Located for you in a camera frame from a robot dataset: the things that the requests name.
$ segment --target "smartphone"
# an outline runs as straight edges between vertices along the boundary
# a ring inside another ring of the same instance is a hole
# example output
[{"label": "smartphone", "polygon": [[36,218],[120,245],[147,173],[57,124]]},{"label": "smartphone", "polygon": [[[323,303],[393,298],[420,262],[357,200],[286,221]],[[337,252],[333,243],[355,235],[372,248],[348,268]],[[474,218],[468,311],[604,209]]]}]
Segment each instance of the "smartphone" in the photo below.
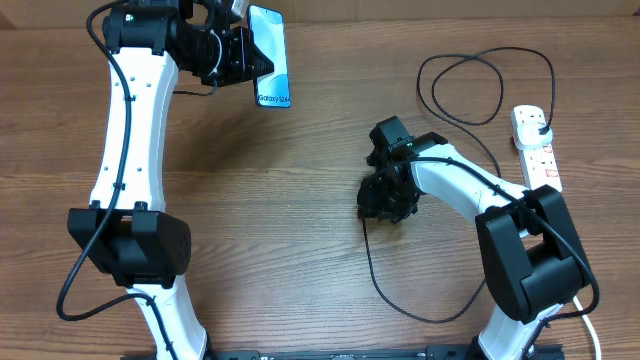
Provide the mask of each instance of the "smartphone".
[{"label": "smartphone", "polygon": [[277,11],[260,6],[249,7],[249,30],[255,50],[273,63],[273,72],[253,80],[256,104],[266,107],[291,107],[284,20]]}]

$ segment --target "wood grain surface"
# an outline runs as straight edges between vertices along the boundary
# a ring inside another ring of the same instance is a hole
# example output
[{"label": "wood grain surface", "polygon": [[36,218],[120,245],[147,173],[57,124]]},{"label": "wood grain surface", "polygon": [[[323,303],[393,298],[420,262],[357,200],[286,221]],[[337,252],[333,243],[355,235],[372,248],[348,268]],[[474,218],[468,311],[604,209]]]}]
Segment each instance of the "wood grain surface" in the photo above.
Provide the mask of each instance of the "wood grain surface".
[{"label": "wood grain surface", "polygon": [[[107,0],[0,0],[0,29],[73,29]],[[287,23],[506,17],[631,16],[640,0],[251,0]],[[194,7],[195,22],[206,10]],[[102,17],[96,18],[102,23]]]},{"label": "wood grain surface", "polygon": [[[371,172],[364,161],[369,131],[393,115],[412,134],[436,131],[491,169],[472,139],[421,108],[415,77],[431,55],[524,46],[556,68],[554,148],[602,288],[591,319],[604,358],[638,358],[640,19],[296,24],[287,42],[290,110],[256,108],[251,84],[242,84],[211,98],[176,96],[169,111],[167,211],[191,226],[187,281],[216,349],[468,343],[490,316],[489,293],[445,325],[388,307],[369,278],[356,193]],[[134,303],[78,323],[54,310],[80,253],[67,233],[67,211],[87,206],[102,157],[106,60],[82,30],[3,31],[0,49],[0,358],[118,359],[153,351]],[[472,130],[505,178],[522,182],[509,111],[529,103],[548,110],[548,70],[529,54],[486,58],[503,71],[504,110]],[[427,69],[423,84],[449,63]],[[197,79],[181,76],[179,88],[198,89]],[[481,120],[495,107],[498,83],[490,69],[468,64],[437,92],[454,114]],[[418,214],[397,226],[372,222],[370,234],[380,286],[416,314],[456,312],[483,278],[474,228],[433,197],[424,196]],[[88,263],[66,309],[77,313],[122,293]],[[581,292],[585,305],[589,294]],[[593,356],[580,320],[554,323],[540,343],[562,343],[569,359]]]}]

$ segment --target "white power cord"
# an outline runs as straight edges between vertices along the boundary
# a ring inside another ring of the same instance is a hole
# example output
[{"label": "white power cord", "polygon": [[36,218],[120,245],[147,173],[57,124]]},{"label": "white power cord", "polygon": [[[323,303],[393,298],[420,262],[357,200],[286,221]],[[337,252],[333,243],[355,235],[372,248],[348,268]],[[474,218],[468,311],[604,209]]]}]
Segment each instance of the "white power cord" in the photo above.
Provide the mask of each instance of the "white power cord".
[{"label": "white power cord", "polygon": [[[582,311],[582,304],[580,304],[580,300],[578,300],[577,296],[573,297],[573,304],[576,306],[578,311]],[[587,329],[589,329],[589,334],[591,334],[591,339],[593,340],[593,347],[596,353],[596,360],[600,360],[602,357],[602,353],[600,351],[600,340],[598,340],[598,334],[596,334],[596,329],[593,328],[593,324],[587,315],[582,315],[582,320],[584,320],[584,324],[587,325]]]},{"label": "white power cord", "polygon": [[222,60],[222,41],[220,40],[220,37],[213,30],[209,31],[209,34],[215,36],[216,39],[218,39],[218,46],[220,46],[218,48],[218,62],[216,63],[216,66],[213,67],[213,69],[211,70],[211,72],[208,75],[208,76],[211,76],[213,74],[217,74],[218,73],[218,66],[220,66],[220,61]]}]

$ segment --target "wire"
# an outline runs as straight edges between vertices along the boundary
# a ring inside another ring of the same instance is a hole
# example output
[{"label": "wire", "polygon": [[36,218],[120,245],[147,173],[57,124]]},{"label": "wire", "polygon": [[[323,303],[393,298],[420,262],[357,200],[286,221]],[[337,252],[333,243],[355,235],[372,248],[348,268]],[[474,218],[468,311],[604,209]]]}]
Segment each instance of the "wire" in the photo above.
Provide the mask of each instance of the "wire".
[{"label": "wire", "polygon": [[211,88],[211,91],[209,91],[208,93],[196,93],[191,91],[175,90],[173,94],[174,95],[191,95],[191,96],[212,96],[213,94],[216,93],[217,90],[218,90],[218,81],[214,79],[213,87]]},{"label": "wire", "polygon": [[220,40],[220,36],[218,36],[218,34],[215,33],[215,31],[211,30],[209,31],[209,34],[213,35],[216,37],[216,39],[218,39],[218,62],[216,62],[216,66],[213,67],[213,69],[211,69],[211,72],[209,73],[209,76],[213,75],[214,73],[218,72],[218,66],[220,66],[220,61],[222,61],[222,40]]},{"label": "wire", "polygon": [[111,55],[109,50],[104,46],[104,44],[100,41],[98,36],[93,31],[92,23],[93,23],[93,19],[98,14],[116,5],[125,4],[127,2],[128,0],[120,0],[120,1],[114,1],[114,2],[108,3],[94,10],[87,18],[86,25],[87,25],[87,32],[89,33],[89,36],[91,37],[93,42],[95,42],[95,44],[98,46],[98,48],[102,51],[102,53],[107,57],[107,59],[113,66],[114,71],[118,75],[118,78],[120,79],[120,83],[122,84],[122,90],[124,92],[124,101],[125,101],[124,136],[122,140],[122,152],[120,155],[120,162],[118,164],[118,172],[116,175],[116,181],[114,183],[114,189],[113,189],[113,195],[111,196],[111,201],[109,201],[109,206],[107,207],[105,215],[102,221],[100,222],[100,224],[98,225],[96,232],[93,234],[93,236],[91,237],[91,240],[89,240],[85,248],[82,250],[82,253],[78,257],[78,260],[76,260],[75,264],[73,265],[73,268],[71,268],[71,272],[67,276],[67,279],[65,280],[64,285],[62,286],[62,289],[60,289],[60,294],[58,295],[58,301],[56,302],[56,312],[62,320],[80,321],[80,320],[87,319],[93,315],[96,315],[106,309],[109,309],[125,300],[134,299],[134,298],[144,299],[147,301],[147,306],[151,306],[151,309],[153,310],[156,320],[158,321],[158,327],[160,328],[162,339],[165,342],[166,350],[171,353],[171,357],[173,358],[173,360],[178,360],[175,349],[173,348],[172,343],[169,341],[169,336],[167,335],[166,329],[164,327],[164,323],[162,321],[160,311],[158,310],[158,306],[156,305],[153,298],[147,294],[137,293],[137,294],[123,295],[105,304],[102,304],[93,310],[87,311],[79,315],[69,315],[64,312],[64,300],[67,297],[67,293],[69,292],[71,285],[73,284],[73,280],[75,279],[76,275],[78,275],[78,272],[80,271],[80,268],[82,267],[82,264],[84,263],[84,261],[87,259],[87,256],[91,252],[93,245],[100,238],[100,235],[102,234],[105,227],[107,226],[107,223],[109,222],[109,219],[111,218],[111,215],[113,214],[113,211],[116,207],[116,204],[118,202],[118,197],[120,195],[120,191],[122,190],[122,186],[123,186],[122,179],[124,177],[124,169],[127,161],[127,153],[129,151],[129,141],[131,137],[131,100],[132,100],[131,93],[129,92],[129,85],[127,84],[127,81],[124,76],[124,73],[122,72],[122,69],[118,65],[117,61],[114,59],[113,55]]},{"label": "wire", "polygon": [[[450,158],[445,159],[445,158],[439,158],[439,157],[416,157],[412,159],[402,160],[397,163],[391,164],[384,169],[377,171],[373,175],[373,177],[378,177],[382,175],[384,172],[394,169],[396,166],[409,164],[413,162],[420,162],[420,161],[439,162],[439,163],[446,163],[449,165],[455,165],[465,170],[469,174],[473,175],[476,179],[480,180],[487,187],[492,189],[496,194],[504,197],[505,199],[511,202],[521,203],[520,199],[516,199],[511,194],[504,191],[499,185],[492,183],[489,179],[482,176],[482,174],[480,174],[478,171],[476,171],[469,165],[450,159]],[[540,336],[542,329],[545,326],[547,326],[551,321],[560,320],[560,319],[570,319],[570,318],[574,318],[582,315],[587,315],[593,312],[593,310],[595,310],[598,307],[598,304],[600,303],[600,286],[598,285],[596,277],[595,275],[593,275],[593,272],[591,271],[591,269],[589,269],[587,264],[585,264],[582,258],[578,256],[578,253],[575,251],[575,249],[571,245],[569,245],[569,243],[567,243],[567,241],[562,237],[562,235],[558,234],[558,232],[555,229],[553,229],[544,219],[542,219],[538,214],[536,214],[535,211],[533,211],[528,206],[526,206],[526,204],[522,204],[520,208],[524,212],[526,212],[527,215],[529,215],[536,223],[538,223],[538,225],[540,225],[547,233],[550,233],[551,236],[553,236],[571,254],[571,256],[573,257],[573,260],[578,264],[582,272],[586,273],[587,277],[589,278],[589,282],[591,284],[591,290],[593,291],[593,298],[591,299],[591,304],[589,304],[587,308],[583,310],[569,312],[569,313],[551,315],[544,319],[541,319],[538,322],[538,326],[535,328],[532,336],[529,338],[529,341],[527,342],[525,347],[522,349],[522,359],[526,359],[528,349],[531,348],[531,346],[533,346],[535,341],[538,339],[538,336]]]},{"label": "wire", "polygon": [[[580,304],[580,300],[578,300],[578,296],[573,297],[573,304],[576,306],[576,309],[582,310],[582,304]],[[594,329],[591,320],[587,315],[582,315],[582,320],[584,320],[584,324],[587,326],[589,330],[589,334],[591,334],[591,339],[593,340],[593,348],[596,355],[596,360],[600,360],[602,358],[602,352],[600,350],[600,340],[598,340],[598,334],[596,334],[596,329]]]},{"label": "wire", "polygon": [[[487,153],[489,158],[491,158],[491,161],[493,162],[493,165],[494,165],[494,167],[496,169],[496,173],[498,174],[498,177],[502,177],[502,176],[501,176],[501,171],[500,171],[500,165],[498,164],[498,161],[496,160],[495,156],[491,153],[491,151],[487,148],[487,146],[476,135],[474,135],[471,131],[465,129],[460,124],[469,125],[469,126],[486,125],[486,124],[490,123],[496,117],[496,115],[498,115],[498,112],[500,112],[500,108],[502,107],[502,100],[504,98],[504,79],[502,77],[502,73],[500,72],[500,70],[498,70],[498,68],[495,65],[493,65],[492,63],[490,63],[487,60],[484,60],[480,56],[484,55],[484,54],[487,54],[487,53],[490,53],[490,52],[501,51],[501,50],[517,50],[517,51],[525,51],[525,52],[533,53],[533,54],[536,54],[536,55],[542,57],[547,62],[547,65],[549,66],[549,71],[551,72],[551,109],[550,109],[550,112],[549,112],[549,121],[547,122],[547,125],[545,127],[543,127],[542,129],[540,129],[540,133],[541,134],[546,134],[549,131],[549,129],[551,128],[551,121],[553,120],[553,113],[554,113],[554,109],[555,109],[556,77],[555,77],[555,72],[553,70],[553,65],[551,64],[551,61],[549,60],[549,58],[547,58],[541,52],[538,52],[538,51],[532,50],[532,49],[527,49],[527,48],[507,46],[507,47],[498,47],[498,48],[485,50],[485,51],[479,52],[479,53],[474,54],[474,55],[468,55],[468,54],[435,55],[435,56],[429,57],[428,59],[426,59],[425,61],[422,62],[422,64],[420,65],[420,69],[418,70],[418,77],[417,77],[417,80],[416,80],[416,91],[418,93],[418,97],[420,98],[420,101],[422,102],[422,105],[424,105],[424,107],[433,116],[435,116],[435,117],[439,118],[440,120],[443,120],[446,123],[448,123],[448,124],[458,128],[458,129],[462,130],[465,134],[467,134],[471,138],[473,138],[473,140],[475,140],[482,147],[482,149]],[[427,102],[424,100],[424,97],[422,96],[422,89],[421,89],[421,86],[420,86],[420,80],[422,78],[422,71],[424,70],[424,68],[427,65],[427,63],[429,63],[432,60],[440,59],[440,58],[462,58],[462,60],[450,65],[449,67],[447,67],[446,69],[441,71],[438,74],[438,76],[436,76],[434,78],[433,83],[431,84],[431,98],[433,99],[433,102],[436,105],[436,107],[438,107],[438,109],[440,109],[440,111],[442,111],[442,113],[444,115],[436,113],[433,109],[431,109],[429,107],[429,105],[427,105]],[[479,61],[479,62],[489,66],[498,75],[498,80],[500,82],[500,97],[498,99],[498,105],[496,106],[496,109],[493,112],[493,114],[491,114],[491,116],[489,116],[489,118],[487,118],[484,121],[480,121],[480,122],[466,121],[466,120],[463,120],[463,119],[460,119],[460,118],[454,116],[453,114],[449,113],[447,110],[445,110],[440,105],[440,102],[438,101],[438,99],[437,99],[437,97],[435,95],[436,83],[438,82],[438,80],[440,80],[440,78],[442,78],[442,76],[444,74],[446,74],[447,72],[449,72],[451,69],[455,68],[456,66],[464,64],[464,63],[472,61],[472,60]]]},{"label": "wire", "polygon": [[365,222],[365,219],[362,219],[362,231],[364,232],[364,245],[367,249],[367,259],[369,260],[369,272],[371,273],[371,281],[373,282],[373,286],[376,288],[376,291],[378,292],[378,295],[380,295],[380,297],[382,298],[382,300],[384,300],[387,304],[389,304],[389,306],[391,306],[394,310],[396,310],[397,312],[408,316],[414,320],[418,320],[427,324],[445,324],[451,321],[456,320],[457,318],[459,318],[460,316],[462,316],[467,309],[469,309],[469,307],[471,306],[471,304],[473,304],[473,302],[476,300],[476,298],[478,297],[478,295],[480,294],[480,291],[482,290],[482,288],[484,287],[484,284],[486,283],[486,280],[482,280],[482,283],[480,283],[480,286],[478,287],[478,289],[476,290],[476,292],[473,294],[473,296],[471,296],[471,299],[469,300],[469,302],[467,302],[467,304],[462,308],[462,310],[458,311],[455,315],[450,316],[448,318],[445,319],[440,319],[440,320],[431,320],[431,319],[426,319],[426,318],[422,318],[416,315],[413,315],[403,309],[401,309],[399,306],[397,306],[396,304],[394,304],[391,300],[389,300],[384,293],[382,293],[382,290],[380,290],[380,287],[378,286],[378,282],[376,281],[376,276],[373,272],[373,262],[371,261],[371,251],[369,250],[369,237],[367,236],[367,224]]},{"label": "wire", "polygon": [[213,4],[211,4],[210,0],[195,0],[194,4],[202,5],[205,9],[207,9],[207,18],[202,25],[191,25],[192,28],[196,30],[204,30],[209,31],[213,29],[214,21],[215,21],[215,9]]}]

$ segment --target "power outlet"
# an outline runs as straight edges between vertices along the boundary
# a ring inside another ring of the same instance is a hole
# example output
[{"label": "power outlet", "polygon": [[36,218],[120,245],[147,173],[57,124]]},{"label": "power outlet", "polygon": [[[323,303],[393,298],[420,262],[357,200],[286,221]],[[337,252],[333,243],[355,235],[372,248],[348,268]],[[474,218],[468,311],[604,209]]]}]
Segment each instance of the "power outlet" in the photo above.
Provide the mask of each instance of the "power outlet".
[{"label": "power outlet", "polygon": [[511,112],[511,123],[525,185],[530,189],[537,189],[548,184],[562,191],[558,164],[551,147],[553,135],[528,137],[526,140],[523,136],[528,128],[537,129],[546,124],[542,109],[531,105],[516,106]]}]

